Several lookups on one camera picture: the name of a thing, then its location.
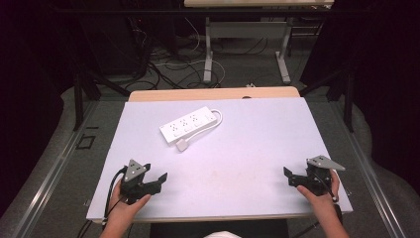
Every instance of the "power strip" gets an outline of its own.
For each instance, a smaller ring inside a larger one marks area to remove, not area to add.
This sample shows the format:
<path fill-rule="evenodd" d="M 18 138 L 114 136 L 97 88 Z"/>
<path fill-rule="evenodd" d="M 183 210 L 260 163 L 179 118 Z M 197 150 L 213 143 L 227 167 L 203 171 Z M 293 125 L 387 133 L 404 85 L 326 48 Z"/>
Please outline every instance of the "power strip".
<path fill-rule="evenodd" d="M 217 118 L 213 112 L 207 107 L 202 107 L 159 128 L 167 143 L 171 146 L 180 139 L 187 139 L 216 123 Z"/>

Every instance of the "person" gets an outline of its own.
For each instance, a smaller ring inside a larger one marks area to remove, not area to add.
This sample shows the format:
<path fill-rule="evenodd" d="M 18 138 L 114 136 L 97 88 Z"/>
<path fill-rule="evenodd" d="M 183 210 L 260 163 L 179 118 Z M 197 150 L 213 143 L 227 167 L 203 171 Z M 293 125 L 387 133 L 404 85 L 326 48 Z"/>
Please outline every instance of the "person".
<path fill-rule="evenodd" d="M 338 190 L 340 181 L 337 174 L 331 170 L 332 185 L 331 190 L 338 198 Z M 117 182 L 112 192 L 109 206 L 115 207 L 112 209 L 108 216 L 108 222 L 101 234 L 101 238 L 108 237 L 121 237 L 128 227 L 132 224 L 136 213 L 142 209 L 143 206 L 148 203 L 151 199 L 150 195 L 146 195 L 139 199 L 132 205 L 128 205 L 124 202 L 119 202 L 120 199 L 120 184 L 121 180 Z M 312 206 L 312 210 L 316 218 L 318 219 L 322 229 L 327 238 L 348 238 L 349 235 L 346 229 L 343 227 L 339 217 L 337 216 L 336 209 L 334 207 L 333 198 L 329 193 L 316 196 L 305 186 L 299 185 L 297 190 L 306 197 Z"/>

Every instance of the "hand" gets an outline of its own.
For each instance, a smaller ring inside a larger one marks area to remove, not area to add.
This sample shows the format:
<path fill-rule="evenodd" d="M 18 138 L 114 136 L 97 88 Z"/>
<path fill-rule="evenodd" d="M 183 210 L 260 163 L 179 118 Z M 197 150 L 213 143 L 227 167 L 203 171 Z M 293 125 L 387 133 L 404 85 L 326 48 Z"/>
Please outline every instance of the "hand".
<path fill-rule="evenodd" d="M 120 186 L 121 180 L 117 182 L 112 191 L 108 206 L 109 210 L 112 210 L 108 215 L 106 228 L 100 237 L 121 237 L 132 224 L 136 213 L 146 205 L 149 199 L 151 199 L 151 196 L 147 194 L 135 203 L 128 205 L 127 203 L 120 201 Z"/>
<path fill-rule="evenodd" d="M 331 190 L 338 199 L 340 180 L 333 170 L 330 170 L 330 173 Z M 333 197 L 331 197 L 330 193 L 316 196 L 303 185 L 299 185 L 297 190 L 311 203 L 315 216 L 324 229 L 327 237 L 349 237 L 337 216 L 336 209 L 334 208 Z"/>

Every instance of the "desk leg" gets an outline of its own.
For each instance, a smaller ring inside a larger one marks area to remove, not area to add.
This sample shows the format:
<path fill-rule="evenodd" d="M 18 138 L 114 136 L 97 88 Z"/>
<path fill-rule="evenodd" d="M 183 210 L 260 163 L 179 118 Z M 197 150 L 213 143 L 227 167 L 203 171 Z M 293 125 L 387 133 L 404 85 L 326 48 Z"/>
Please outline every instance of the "desk leg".
<path fill-rule="evenodd" d="M 282 43 L 281 43 L 281 50 L 280 50 L 280 52 L 275 53 L 275 56 L 277 58 L 278 68 L 280 69 L 281 79 L 282 79 L 284 84 L 290 84 L 291 83 L 290 76 L 288 74 L 288 70 L 287 70 L 287 67 L 286 67 L 286 63 L 284 61 L 284 55 L 287 51 L 287 43 L 288 43 L 288 40 L 290 38 L 292 23 L 293 23 L 293 19 L 288 18 L 286 29 L 284 30 L 283 40 L 282 40 Z"/>
<path fill-rule="evenodd" d="M 213 53 L 211 51 L 211 37 L 210 37 L 210 19 L 206 18 L 206 62 L 204 64 L 204 83 L 211 82 L 211 69 L 212 69 L 212 59 Z"/>

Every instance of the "gray carpet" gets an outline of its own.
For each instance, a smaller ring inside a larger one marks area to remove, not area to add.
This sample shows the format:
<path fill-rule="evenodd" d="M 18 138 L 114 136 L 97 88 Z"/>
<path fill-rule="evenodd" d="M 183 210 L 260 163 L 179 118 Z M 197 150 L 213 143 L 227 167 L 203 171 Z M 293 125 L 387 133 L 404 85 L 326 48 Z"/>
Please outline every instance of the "gray carpet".
<path fill-rule="evenodd" d="M 223 52 L 243 53 L 257 41 L 258 39 L 223 42 Z M 286 59 L 289 74 L 293 79 L 292 85 L 299 89 L 303 85 L 298 81 L 298 78 L 313 43 L 314 41 L 309 38 L 296 39 L 292 57 Z M 268 41 L 266 49 L 255 56 L 216 55 L 214 60 L 223 66 L 226 75 L 222 81 L 222 87 L 242 87 L 250 82 L 256 86 L 282 86 L 273 55 L 277 46 L 278 42 Z M 263 45 L 258 45 L 256 52 L 262 47 Z M 190 50 L 186 50 L 186 53 L 192 54 L 191 57 L 196 54 L 191 53 Z M 174 71 L 163 66 L 161 68 L 162 72 L 173 80 L 178 82 L 183 80 L 181 82 L 183 86 L 198 80 L 197 76 L 183 79 L 194 72 L 192 69 Z M 223 70 L 217 64 L 214 64 L 214 70 L 220 79 Z M 149 72 L 144 79 L 157 80 L 156 75 Z M 145 89 L 145 87 L 148 86 L 137 83 L 130 86 L 129 89 Z M 47 197 L 48 200 L 42 212 L 34 218 L 32 226 L 28 228 L 29 230 L 26 233 L 28 237 L 75 237 L 85 222 L 88 207 L 84 203 L 93 196 L 124 105 L 124 98 L 116 95 L 109 88 L 100 88 L 104 93 L 102 100 L 93 104 L 85 104 L 86 108 L 90 105 L 90 108 L 93 109 L 91 109 L 92 113 L 83 128 L 80 129 L 76 141 L 80 142 L 81 137 L 85 139 L 80 144 L 74 145 L 72 150 L 65 154 L 68 155 L 68 162 L 63 165 L 64 170 L 62 174 L 58 175 L 57 184 L 53 187 L 52 195 Z M 170 88 L 170 86 L 161 82 L 159 89 L 165 88 Z M 65 108 L 58 128 L 27 183 L 1 218 L 1 237 L 13 237 L 13 234 L 17 234 L 20 222 L 25 217 L 25 212 L 31 206 L 34 197 L 36 197 L 37 191 L 42 187 L 45 177 L 49 174 L 54 163 L 64 158 L 65 155 L 62 151 L 68 146 L 68 141 L 74 137 L 71 132 L 74 125 L 72 96 L 71 89 L 62 96 L 65 101 Z M 307 101 L 331 157 L 347 168 L 345 172 L 340 173 L 340 177 L 345 188 L 352 193 L 350 201 L 355 212 L 344 216 L 346 229 L 352 237 L 392 237 L 382 221 L 369 187 L 361 176 L 355 152 L 346 136 L 346 132 L 343 130 L 342 122 L 337 119 L 332 104 L 325 99 L 325 88 L 308 95 Z M 354 122 L 355 135 L 368 156 L 371 145 L 370 133 L 363 114 L 357 108 L 354 113 Z M 91 148 L 81 149 L 89 146 L 89 140 L 92 140 L 92 137 L 94 137 L 94 141 Z M 375 168 L 381 187 L 390 201 L 389 205 L 393 208 L 405 231 L 405 235 L 416 237 L 419 233 L 418 227 L 420 224 L 417 215 L 420 211 L 418 195 L 405 181 L 381 169 L 374 163 L 372 165 Z M 313 218 L 289 219 L 289 234 L 294 235 L 313 222 L 315 222 Z M 92 224 L 85 237 L 98 237 L 100 232 L 100 225 Z M 130 237 L 149 237 L 149 232 L 150 224 L 135 224 Z M 313 229 L 304 237 L 324 237 L 324 235 L 322 230 L 318 228 Z"/>

